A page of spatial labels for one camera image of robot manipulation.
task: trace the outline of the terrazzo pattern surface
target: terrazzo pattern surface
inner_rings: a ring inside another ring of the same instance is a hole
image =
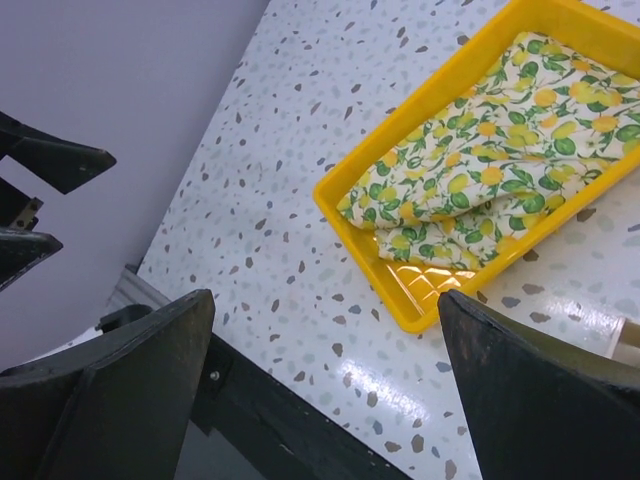
[[[442,332],[397,327],[311,190],[505,3],[272,0],[139,271],[169,298],[210,288],[218,335],[412,478],[480,478]],[[640,0],[590,3],[640,24]],[[479,298],[605,353],[640,317],[639,185]]]

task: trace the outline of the purple-gray wall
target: purple-gray wall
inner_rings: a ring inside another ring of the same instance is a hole
[[[0,14],[0,110],[118,163],[64,196],[13,160],[62,251],[0,293],[0,369],[95,325],[144,255],[268,0],[24,0]]]

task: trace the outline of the white table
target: white table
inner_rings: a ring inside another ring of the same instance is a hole
[[[639,23],[640,0],[590,3]],[[311,190],[504,4],[272,0],[139,272],[170,298],[210,288],[219,336],[414,478],[480,478],[442,333],[397,327]],[[488,304],[606,354],[621,316],[640,318],[638,188],[545,241]]]

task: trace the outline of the yellow plastic bin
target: yellow plastic bin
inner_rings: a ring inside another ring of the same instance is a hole
[[[438,321],[441,292],[456,288],[475,293],[640,163],[636,148],[478,272],[382,260],[372,233],[353,227],[340,215],[338,202],[367,168],[474,85],[523,31],[549,35],[613,70],[640,78],[640,28],[578,0],[512,0],[314,190],[329,223],[407,332],[424,331]]]

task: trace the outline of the floral patterned cloth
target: floral patterned cloth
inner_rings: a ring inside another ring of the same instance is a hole
[[[382,258],[477,270],[640,145],[640,82],[524,32],[339,202]]]

